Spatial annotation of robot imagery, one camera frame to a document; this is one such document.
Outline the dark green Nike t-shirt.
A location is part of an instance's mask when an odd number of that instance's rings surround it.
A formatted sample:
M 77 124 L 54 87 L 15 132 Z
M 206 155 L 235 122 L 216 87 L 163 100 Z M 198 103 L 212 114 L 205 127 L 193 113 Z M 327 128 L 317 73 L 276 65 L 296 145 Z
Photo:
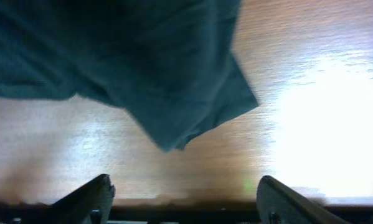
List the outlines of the dark green Nike t-shirt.
M 164 151 L 258 106 L 237 0 L 0 0 L 0 98 L 122 108 Z

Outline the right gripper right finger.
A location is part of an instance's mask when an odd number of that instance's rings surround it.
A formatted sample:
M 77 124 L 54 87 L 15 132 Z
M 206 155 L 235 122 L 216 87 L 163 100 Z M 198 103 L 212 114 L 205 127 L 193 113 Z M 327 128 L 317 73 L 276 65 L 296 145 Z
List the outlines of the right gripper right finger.
M 259 181 L 256 204 L 265 224 L 349 224 L 270 175 Z

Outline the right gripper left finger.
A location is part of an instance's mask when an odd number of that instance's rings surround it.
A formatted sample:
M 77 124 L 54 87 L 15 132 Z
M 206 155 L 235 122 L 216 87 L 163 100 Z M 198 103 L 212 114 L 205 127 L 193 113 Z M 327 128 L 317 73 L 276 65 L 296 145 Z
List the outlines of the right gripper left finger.
M 106 224 L 115 197 L 108 174 L 101 174 L 22 224 Z

